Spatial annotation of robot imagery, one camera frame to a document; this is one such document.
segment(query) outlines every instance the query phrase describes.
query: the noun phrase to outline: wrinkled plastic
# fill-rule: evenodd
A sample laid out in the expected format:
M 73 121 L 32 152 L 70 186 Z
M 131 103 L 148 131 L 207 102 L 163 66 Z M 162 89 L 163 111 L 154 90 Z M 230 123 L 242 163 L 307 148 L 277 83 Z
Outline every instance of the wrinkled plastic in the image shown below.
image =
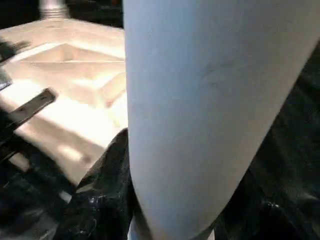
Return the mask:
M 214 223 L 216 240 L 320 239 L 320 49 Z
M 54 240 L 126 240 L 134 202 L 124 129 L 80 182 Z

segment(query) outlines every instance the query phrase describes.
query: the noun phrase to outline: dark background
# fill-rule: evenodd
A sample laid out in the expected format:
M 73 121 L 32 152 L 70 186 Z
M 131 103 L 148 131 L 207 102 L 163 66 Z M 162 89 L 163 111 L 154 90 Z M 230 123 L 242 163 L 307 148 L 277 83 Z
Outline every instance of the dark background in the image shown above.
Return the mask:
M 122 0 L 67 0 L 72 18 L 123 27 Z M 40 19 L 39 0 L 0 0 L 0 29 Z

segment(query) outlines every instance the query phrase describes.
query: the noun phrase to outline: white tube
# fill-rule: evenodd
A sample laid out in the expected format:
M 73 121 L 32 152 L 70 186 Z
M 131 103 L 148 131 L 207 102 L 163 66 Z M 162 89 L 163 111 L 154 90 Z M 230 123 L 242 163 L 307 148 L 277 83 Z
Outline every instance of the white tube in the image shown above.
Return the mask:
M 129 154 L 154 240 L 227 204 L 320 36 L 319 0 L 125 0 Z M 146 226 L 136 217 L 130 236 Z
M 68 9 L 64 0 L 39 0 L 42 19 L 63 19 L 68 17 Z

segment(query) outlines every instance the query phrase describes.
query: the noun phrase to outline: white cylindrical object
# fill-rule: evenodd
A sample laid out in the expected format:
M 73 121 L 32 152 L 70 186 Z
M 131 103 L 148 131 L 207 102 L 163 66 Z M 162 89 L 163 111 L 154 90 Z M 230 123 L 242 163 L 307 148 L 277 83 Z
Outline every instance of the white cylindrical object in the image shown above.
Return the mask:
M 68 17 L 68 9 L 64 0 L 39 0 L 42 19 L 63 19 Z
M 130 167 L 152 235 L 136 216 L 130 237 L 206 239 L 320 36 L 320 1 L 125 0 L 124 12 Z

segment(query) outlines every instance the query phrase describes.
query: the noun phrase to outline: black plastic sheet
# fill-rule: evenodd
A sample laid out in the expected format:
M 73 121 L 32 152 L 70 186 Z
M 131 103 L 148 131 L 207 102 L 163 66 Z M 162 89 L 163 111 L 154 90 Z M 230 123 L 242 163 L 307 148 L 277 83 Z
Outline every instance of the black plastic sheet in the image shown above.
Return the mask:
M 80 182 L 54 240 L 126 240 L 134 204 L 124 129 Z
M 320 49 L 215 221 L 217 240 L 320 239 Z

